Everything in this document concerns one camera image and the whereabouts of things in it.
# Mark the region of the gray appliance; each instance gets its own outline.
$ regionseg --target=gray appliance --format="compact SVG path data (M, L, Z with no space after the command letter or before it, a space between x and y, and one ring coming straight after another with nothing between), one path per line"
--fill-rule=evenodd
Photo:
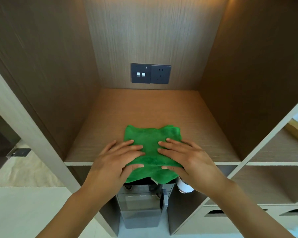
M117 193L120 212L127 229L157 227L161 215L168 207L168 196L174 184L134 185L131 190L124 186Z

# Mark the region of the person's left hand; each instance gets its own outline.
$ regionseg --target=person's left hand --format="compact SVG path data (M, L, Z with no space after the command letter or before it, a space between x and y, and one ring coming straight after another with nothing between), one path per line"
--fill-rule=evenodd
M133 142L129 140L114 146L116 141L113 141L107 144L95 159L84 184L78 191L83 193L87 200L96 203L91 205L102 207L115 196L134 169L144 166L143 164L126 166L135 158L145 155L139 151L143 146L130 145Z

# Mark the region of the forearm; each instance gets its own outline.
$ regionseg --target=forearm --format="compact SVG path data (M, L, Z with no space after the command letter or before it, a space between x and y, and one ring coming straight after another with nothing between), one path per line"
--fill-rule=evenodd
M101 208L100 205L91 206L88 199L89 197L80 191L72 194L37 238L78 237Z
M245 238L294 238L282 225L251 201L233 181L211 199L223 210Z

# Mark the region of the electrical outlet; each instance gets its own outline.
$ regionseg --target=electrical outlet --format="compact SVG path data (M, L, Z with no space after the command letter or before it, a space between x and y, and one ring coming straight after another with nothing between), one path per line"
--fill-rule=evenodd
M150 64L131 64L132 83L150 83L151 65Z
M151 65L150 83L168 84L170 73L170 65Z

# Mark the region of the hand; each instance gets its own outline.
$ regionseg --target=hand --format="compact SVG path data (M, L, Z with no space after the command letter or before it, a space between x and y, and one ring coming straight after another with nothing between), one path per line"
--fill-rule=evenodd
M126 166L135 158L144 155L139 151L142 145L131 145L133 140L116 145L116 141L107 144L99 156L95 159L87 178L78 192L84 193L95 206L101 208L107 203L126 182L130 173L143 167L143 164Z
M165 155L183 166L162 166L162 169L170 169L176 172L181 179L195 190L209 197L220 194L223 188L231 181L223 175L215 163L197 144L192 141L181 142L166 139L167 142L159 141L158 152Z

